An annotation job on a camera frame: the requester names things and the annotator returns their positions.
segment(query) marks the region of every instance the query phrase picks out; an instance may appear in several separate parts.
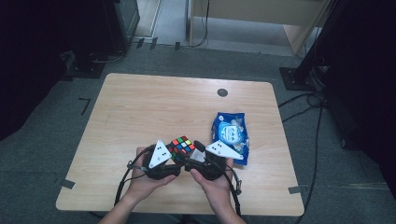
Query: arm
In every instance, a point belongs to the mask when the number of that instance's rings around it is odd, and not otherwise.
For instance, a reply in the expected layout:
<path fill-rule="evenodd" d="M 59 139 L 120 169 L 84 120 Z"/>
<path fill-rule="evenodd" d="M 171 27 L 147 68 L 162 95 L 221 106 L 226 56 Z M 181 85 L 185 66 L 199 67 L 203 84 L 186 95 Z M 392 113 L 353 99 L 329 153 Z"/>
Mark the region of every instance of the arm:
<path fill-rule="evenodd" d="M 145 148 L 139 147 L 136 150 L 136 155 L 140 153 L 143 149 Z M 140 157 L 139 160 L 137 160 L 135 165 L 141 166 L 143 163 L 143 158 L 144 155 Z M 143 174 L 143 171 L 134 169 L 132 172 L 132 178 L 138 177 Z M 164 179 L 154 180 L 144 175 L 137 179 L 132 179 L 131 184 L 124 196 L 122 196 L 116 206 L 114 206 L 99 223 L 125 223 L 128 219 L 128 216 L 131 214 L 132 210 L 134 210 L 134 207 L 138 203 L 145 200 L 156 188 L 169 184 L 175 178 L 175 175 L 169 175 Z"/>
<path fill-rule="evenodd" d="M 227 160 L 227 165 L 233 167 L 233 159 Z M 191 169 L 190 173 L 194 180 L 202 187 L 210 207 L 218 217 L 221 224 L 242 224 L 246 223 L 233 210 L 230 199 L 230 186 L 227 179 L 222 176 L 216 180 L 206 180 L 197 170 Z M 232 171 L 226 171 L 230 179 L 233 178 Z"/>

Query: table hole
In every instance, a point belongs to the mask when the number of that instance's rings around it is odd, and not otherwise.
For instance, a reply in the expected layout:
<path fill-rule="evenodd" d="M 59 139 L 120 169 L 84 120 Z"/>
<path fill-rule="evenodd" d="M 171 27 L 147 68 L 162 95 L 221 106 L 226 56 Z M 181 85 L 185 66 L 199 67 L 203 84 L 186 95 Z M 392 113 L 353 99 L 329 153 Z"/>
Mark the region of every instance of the table hole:
<path fill-rule="evenodd" d="M 226 97 L 228 95 L 228 92 L 225 89 L 219 89 L 218 90 L 218 95 L 221 96 L 221 97 Z"/>

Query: gray carpet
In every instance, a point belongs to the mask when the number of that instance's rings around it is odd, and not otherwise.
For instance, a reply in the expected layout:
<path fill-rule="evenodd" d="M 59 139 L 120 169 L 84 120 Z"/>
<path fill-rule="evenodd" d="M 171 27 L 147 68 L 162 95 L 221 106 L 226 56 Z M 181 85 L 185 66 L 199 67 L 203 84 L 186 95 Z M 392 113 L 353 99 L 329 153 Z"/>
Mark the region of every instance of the gray carpet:
<path fill-rule="evenodd" d="M 131 46 L 99 79 L 60 81 L 24 126 L 0 142 L 0 223 L 95 223 L 86 212 L 55 207 L 95 99 L 108 73 L 206 77 L 265 81 L 282 103 L 301 92 L 286 91 L 279 66 L 297 67 L 301 59 L 210 49 Z M 92 99 L 84 112 L 86 101 Z M 280 108 L 283 119 L 308 107 L 305 98 Z M 319 109 L 284 123 L 290 154 L 306 201 L 315 164 Z M 245 217 L 248 223 L 294 223 L 297 217 Z M 361 151 L 341 148 L 326 108 L 318 137 L 318 173 L 301 223 L 395 223 L 396 202 L 378 166 Z"/>

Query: rubik's cube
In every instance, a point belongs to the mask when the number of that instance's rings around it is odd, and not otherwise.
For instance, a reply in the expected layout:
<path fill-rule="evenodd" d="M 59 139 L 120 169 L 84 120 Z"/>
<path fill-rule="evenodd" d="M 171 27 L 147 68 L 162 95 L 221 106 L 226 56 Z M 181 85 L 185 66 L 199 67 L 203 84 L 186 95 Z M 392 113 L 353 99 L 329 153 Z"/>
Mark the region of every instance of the rubik's cube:
<path fill-rule="evenodd" d="M 167 145 L 175 164 L 181 164 L 195 150 L 195 145 L 186 137 L 181 136 Z"/>

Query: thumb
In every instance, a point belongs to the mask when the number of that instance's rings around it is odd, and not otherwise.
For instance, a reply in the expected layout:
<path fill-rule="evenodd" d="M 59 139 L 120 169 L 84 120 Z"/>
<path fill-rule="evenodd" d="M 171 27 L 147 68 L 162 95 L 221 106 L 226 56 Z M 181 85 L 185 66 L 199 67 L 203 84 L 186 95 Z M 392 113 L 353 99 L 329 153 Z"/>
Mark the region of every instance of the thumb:
<path fill-rule="evenodd" d="M 175 175 L 166 176 L 165 178 L 162 179 L 162 184 L 163 184 L 163 186 L 165 186 L 165 185 L 169 184 L 170 182 L 174 181 L 175 179 L 176 179 Z"/>
<path fill-rule="evenodd" d="M 200 185 L 202 185 L 202 182 L 204 180 L 204 177 L 195 169 L 190 170 L 190 174 L 192 175 L 192 178 Z"/>

